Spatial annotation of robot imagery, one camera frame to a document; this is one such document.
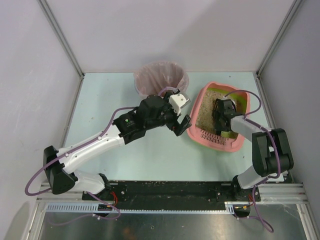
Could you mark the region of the pink green litter box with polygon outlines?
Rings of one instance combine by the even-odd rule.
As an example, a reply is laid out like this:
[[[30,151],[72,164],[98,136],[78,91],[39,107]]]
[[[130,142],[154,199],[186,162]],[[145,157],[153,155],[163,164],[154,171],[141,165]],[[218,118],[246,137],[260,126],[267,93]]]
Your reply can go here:
[[[187,129],[187,134],[193,141],[205,147],[208,147],[217,151],[223,151],[223,152],[230,152],[230,153],[237,152],[242,148],[245,142],[245,138],[242,135],[238,134],[238,137],[236,139],[231,139],[231,138],[222,137],[221,135],[208,133],[196,126],[196,120],[198,117],[198,112],[201,106],[201,102],[205,95],[205,91],[208,88],[218,89],[220,91],[226,91],[225,95],[228,95],[228,96],[235,95],[234,97],[242,104],[242,107],[243,107],[241,114],[248,113],[251,108],[250,96],[248,93],[246,92],[232,93],[232,91],[237,90],[236,87],[228,84],[222,84],[222,83],[211,81],[207,83],[197,95],[197,98],[193,104],[193,107],[190,113],[191,127]]]

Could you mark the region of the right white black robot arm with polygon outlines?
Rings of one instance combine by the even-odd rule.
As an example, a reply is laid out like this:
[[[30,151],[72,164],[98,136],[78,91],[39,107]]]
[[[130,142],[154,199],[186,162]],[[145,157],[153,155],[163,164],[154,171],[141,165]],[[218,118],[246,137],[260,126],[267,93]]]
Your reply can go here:
[[[234,132],[251,142],[252,165],[232,179],[232,194],[239,200],[247,193],[254,194],[253,187],[280,175],[294,167],[287,133],[282,128],[266,128],[236,111],[231,99],[217,99],[212,117],[214,130]]]

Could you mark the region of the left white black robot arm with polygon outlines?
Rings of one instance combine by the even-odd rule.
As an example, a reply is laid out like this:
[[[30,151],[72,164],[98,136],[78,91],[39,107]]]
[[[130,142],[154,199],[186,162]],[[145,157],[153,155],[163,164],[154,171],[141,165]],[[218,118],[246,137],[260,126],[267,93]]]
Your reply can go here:
[[[124,107],[124,114],[112,116],[104,130],[88,139],[60,149],[47,147],[43,151],[43,164],[51,192],[60,195],[75,190],[106,196],[111,191],[107,177],[80,171],[80,166],[108,150],[144,137],[148,130],[166,126],[180,136],[191,126],[189,115],[178,121],[182,108],[189,102],[189,97],[181,92],[166,92],[164,97],[149,95],[139,106]]]

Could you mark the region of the beige cat litter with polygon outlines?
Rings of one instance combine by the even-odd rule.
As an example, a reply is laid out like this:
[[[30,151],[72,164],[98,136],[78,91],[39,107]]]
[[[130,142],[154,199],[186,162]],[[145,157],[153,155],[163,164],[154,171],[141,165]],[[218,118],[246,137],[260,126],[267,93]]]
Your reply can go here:
[[[216,99],[222,99],[224,95],[227,94],[226,91],[222,91],[216,88],[208,88],[202,99],[200,104],[200,108],[198,111],[197,119],[196,119],[196,127],[204,130],[210,134],[216,134],[214,130],[215,121],[212,116],[214,105]],[[243,112],[243,106],[239,100],[237,100],[235,95],[227,96],[227,99],[231,99],[236,106],[237,112]],[[229,131],[229,132],[221,132],[221,136],[224,138],[236,139],[238,137],[238,133]]]

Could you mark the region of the grey trash bucket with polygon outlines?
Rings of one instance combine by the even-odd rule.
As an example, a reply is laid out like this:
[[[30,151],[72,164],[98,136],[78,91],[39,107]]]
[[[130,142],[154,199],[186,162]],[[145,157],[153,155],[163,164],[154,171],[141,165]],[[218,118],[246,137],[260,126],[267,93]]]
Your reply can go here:
[[[141,98],[146,98],[148,96],[148,91],[145,86],[137,86],[135,85],[135,90]]]

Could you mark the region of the pink plastic bin liner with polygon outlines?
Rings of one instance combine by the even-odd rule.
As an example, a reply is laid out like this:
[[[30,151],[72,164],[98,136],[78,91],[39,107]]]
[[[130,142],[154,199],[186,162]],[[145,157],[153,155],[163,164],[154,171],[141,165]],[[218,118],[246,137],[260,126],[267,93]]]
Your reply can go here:
[[[189,86],[187,72],[172,61],[155,61],[141,66],[133,73],[134,85],[144,86],[148,95],[157,95],[166,87],[185,92]]]

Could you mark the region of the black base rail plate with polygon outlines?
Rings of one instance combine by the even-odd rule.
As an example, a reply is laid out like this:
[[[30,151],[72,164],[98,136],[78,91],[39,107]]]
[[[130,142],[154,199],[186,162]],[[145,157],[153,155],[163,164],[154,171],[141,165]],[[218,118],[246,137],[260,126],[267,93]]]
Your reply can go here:
[[[226,210],[226,202],[248,206],[252,196],[260,201],[259,190],[239,200],[232,193],[232,181],[111,181],[97,197],[115,201],[123,211],[207,212]]]

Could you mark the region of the aluminium frame rail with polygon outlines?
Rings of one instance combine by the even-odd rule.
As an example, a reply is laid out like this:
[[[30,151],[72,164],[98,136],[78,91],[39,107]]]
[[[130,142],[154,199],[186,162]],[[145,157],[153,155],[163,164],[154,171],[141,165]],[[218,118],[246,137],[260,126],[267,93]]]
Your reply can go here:
[[[70,191],[37,197],[49,212],[106,215],[115,204],[121,213],[232,214],[257,205],[301,205],[308,198],[301,183],[266,183],[255,190],[241,189],[231,182],[213,181],[112,181],[110,193],[100,202],[87,193]]]

